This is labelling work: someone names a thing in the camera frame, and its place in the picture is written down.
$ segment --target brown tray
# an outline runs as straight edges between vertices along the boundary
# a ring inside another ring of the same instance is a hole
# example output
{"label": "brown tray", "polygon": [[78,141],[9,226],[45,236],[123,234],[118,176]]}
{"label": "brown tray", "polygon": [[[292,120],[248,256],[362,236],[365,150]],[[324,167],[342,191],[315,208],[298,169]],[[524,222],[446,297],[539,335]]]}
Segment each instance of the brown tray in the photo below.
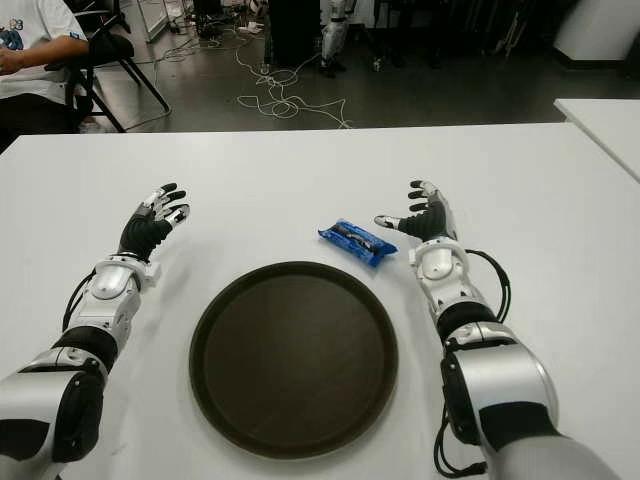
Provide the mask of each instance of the brown tray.
{"label": "brown tray", "polygon": [[288,262],[234,281],[191,343],[191,386],[209,422],[273,458],[330,452],[364,433],[393,391],[398,348],[378,299],[335,268]]}

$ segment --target snack package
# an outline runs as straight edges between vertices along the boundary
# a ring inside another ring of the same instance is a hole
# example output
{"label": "snack package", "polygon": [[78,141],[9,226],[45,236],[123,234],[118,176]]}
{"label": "snack package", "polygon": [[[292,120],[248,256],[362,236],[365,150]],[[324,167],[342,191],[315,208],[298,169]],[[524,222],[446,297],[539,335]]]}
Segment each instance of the snack package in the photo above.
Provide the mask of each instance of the snack package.
{"label": "snack package", "polygon": [[386,255],[398,251],[390,243],[346,220],[339,220],[333,227],[318,230],[318,233],[372,267],[377,267]]}

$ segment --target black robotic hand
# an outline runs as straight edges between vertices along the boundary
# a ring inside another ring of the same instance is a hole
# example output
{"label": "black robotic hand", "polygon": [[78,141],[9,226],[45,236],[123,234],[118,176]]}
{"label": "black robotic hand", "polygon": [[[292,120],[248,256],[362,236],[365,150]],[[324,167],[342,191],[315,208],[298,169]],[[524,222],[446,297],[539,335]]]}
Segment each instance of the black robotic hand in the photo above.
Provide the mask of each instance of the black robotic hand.
{"label": "black robotic hand", "polygon": [[386,228],[400,230],[412,237],[418,237],[427,242],[437,237],[450,237],[457,240],[453,226],[453,216],[449,204],[440,191],[430,182],[415,180],[411,188],[417,188],[409,193],[410,199],[424,198],[426,202],[411,205],[412,212],[422,212],[407,218],[378,215],[374,221]]}
{"label": "black robotic hand", "polygon": [[144,261],[167,238],[169,232],[189,216],[189,205],[169,205],[184,198],[184,190],[169,183],[153,192],[133,213],[120,237],[118,253],[133,254]]}

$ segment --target gray floor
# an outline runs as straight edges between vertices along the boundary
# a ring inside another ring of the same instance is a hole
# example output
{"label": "gray floor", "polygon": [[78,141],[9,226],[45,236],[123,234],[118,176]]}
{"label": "gray floor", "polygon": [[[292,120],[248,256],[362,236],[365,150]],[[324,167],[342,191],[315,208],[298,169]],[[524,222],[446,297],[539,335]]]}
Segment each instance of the gray floor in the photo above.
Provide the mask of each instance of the gray floor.
{"label": "gray floor", "polygon": [[[138,62],[160,58],[167,49],[189,39],[165,31],[146,44],[136,12],[130,10]],[[256,77],[235,58],[237,51],[244,62],[257,68],[263,40],[254,39],[238,50],[239,44],[228,34],[222,38],[225,49],[199,50],[181,62],[159,62],[157,72],[153,64],[142,65],[152,81],[157,77],[158,88],[173,112],[132,131],[337,128],[336,121],[317,113],[300,112],[283,120],[239,105],[239,95],[269,100],[266,88],[257,86]],[[286,95],[298,95],[309,104],[344,98],[344,118],[355,128],[555,122],[563,120],[553,107],[558,97],[640,98],[638,81],[625,80],[614,70],[568,70],[544,54],[516,55],[508,62],[480,56],[449,59],[442,69],[433,70],[416,52],[407,57],[406,68],[385,64],[380,72],[372,71],[371,59],[364,42],[351,40],[343,58],[349,68],[346,73],[327,79],[314,68],[305,68],[299,83],[288,88]],[[139,90],[119,67],[101,69],[99,79],[125,127],[162,113],[151,95]],[[337,110],[330,111],[337,115]]]}

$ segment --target person's arm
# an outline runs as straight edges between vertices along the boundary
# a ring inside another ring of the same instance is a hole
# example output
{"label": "person's arm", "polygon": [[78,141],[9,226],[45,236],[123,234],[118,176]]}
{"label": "person's arm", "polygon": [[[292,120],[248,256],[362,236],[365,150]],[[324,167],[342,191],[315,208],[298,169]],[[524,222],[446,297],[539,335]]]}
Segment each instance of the person's arm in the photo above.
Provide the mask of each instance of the person's arm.
{"label": "person's arm", "polygon": [[37,67],[89,53],[89,43],[72,37],[58,37],[27,50],[0,48],[0,75]]}

